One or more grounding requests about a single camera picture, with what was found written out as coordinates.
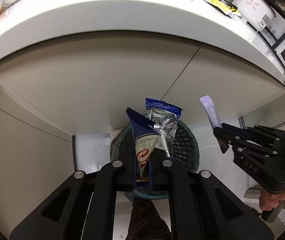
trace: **silver screw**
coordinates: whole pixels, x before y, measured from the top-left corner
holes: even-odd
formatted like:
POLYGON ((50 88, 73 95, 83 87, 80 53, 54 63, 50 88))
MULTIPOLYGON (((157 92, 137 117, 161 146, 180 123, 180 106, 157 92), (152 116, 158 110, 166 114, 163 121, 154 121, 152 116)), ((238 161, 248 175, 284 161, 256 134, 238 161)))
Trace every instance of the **silver screw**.
POLYGON ((209 178, 211 176, 211 173, 209 171, 202 171, 201 176, 204 178, 209 178))
POLYGON ((163 165, 165 167, 170 167, 173 164, 173 162, 171 160, 164 160, 163 161, 163 165))
POLYGON ((114 162, 112 163, 112 165, 113 165, 115 168, 118 168, 118 167, 121 167, 122 162, 121 162, 121 161, 114 161, 114 162))
POLYGON ((75 174, 74 174, 74 177, 76 179, 80 179, 84 176, 84 173, 82 171, 76 171, 75 174))

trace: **kitchen cabinet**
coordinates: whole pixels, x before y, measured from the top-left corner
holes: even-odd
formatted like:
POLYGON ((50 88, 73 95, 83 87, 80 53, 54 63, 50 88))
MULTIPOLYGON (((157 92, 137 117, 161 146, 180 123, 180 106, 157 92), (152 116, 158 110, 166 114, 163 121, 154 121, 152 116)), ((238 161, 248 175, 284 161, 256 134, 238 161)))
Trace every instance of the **kitchen cabinet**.
POLYGON ((236 55, 198 43, 199 49, 164 96, 185 110, 187 124, 209 122, 199 98, 209 95, 221 121, 247 114, 282 95, 282 84, 236 55))
POLYGON ((0 231, 7 238, 73 172, 72 142, 0 109, 0 231))
POLYGON ((195 41, 144 32, 83 33, 0 61, 0 77, 72 134, 108 133, 162 98, 197 51, 195 41))

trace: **purple packet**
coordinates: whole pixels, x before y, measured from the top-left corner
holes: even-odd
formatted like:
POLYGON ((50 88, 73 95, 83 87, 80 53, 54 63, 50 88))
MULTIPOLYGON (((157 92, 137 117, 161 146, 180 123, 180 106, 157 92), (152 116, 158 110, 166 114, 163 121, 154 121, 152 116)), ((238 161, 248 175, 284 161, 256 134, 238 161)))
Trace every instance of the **purple packet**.
MULTIPOLYGON (((222 128, 222 124, 220 122, 219 116, 216 112, 215 105, 213 100, 210 98, 210 96, 204 96, 202 98, 199 98, 201 103, 203 104, 206 113, 208 115, 211 127, 214 129, 215 127, 220 127, 222 128)), ((225 153, 229 149, 229 145, 225 142, 223 142, 220 139, 217 139, 219 143, 219 147, 222 151, 222 153, 225 153)))

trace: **floral pattern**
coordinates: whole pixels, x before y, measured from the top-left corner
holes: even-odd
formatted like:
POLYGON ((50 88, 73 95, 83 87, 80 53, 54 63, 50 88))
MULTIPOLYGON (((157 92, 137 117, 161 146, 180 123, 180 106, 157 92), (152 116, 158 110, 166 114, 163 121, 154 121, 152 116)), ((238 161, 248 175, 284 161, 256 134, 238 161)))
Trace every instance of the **floral pattern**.
POLYGON ((247 4, 250 4, 251 5, 251 8, 256 11, 256 8, 255 8, 255 5, 256 6, 259 6, 260 4, 259 3, 254 3, 254 0, 250 0, 250 2, 246 2, 247 4))

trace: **floor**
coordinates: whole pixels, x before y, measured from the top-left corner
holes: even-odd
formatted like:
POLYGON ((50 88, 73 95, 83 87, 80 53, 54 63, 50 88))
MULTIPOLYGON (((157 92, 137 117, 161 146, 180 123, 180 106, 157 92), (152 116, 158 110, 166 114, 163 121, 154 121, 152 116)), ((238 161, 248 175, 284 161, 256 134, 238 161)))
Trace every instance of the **floor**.
MULTIPOLYGON (((238 118, 221 120, 234 126, 240 126, 238 118)), ((197 124, 189 125, 197 139, 200 151, 200 165, 198 171, 203 169, 211 171, 219 178, 236 196, 243 200, 247 190, 246 173, 233 163, 231 148, 223 155, 216 138, 213 135, 209 120, 204 118, 197 124)), ((78 170, 91 173, 100 170, 110 162, 110 141, 116 136, 117 131, 111 134, 77 135, 75 136, 75 160, 78 170)), ((154 201, 161 216, 170 227, 168 200, 154 201)), ((132 203, 127 200, 122 192, 117 193, 116 212, 114 222, 115 240, 125 239, 132 210, 132 203)))

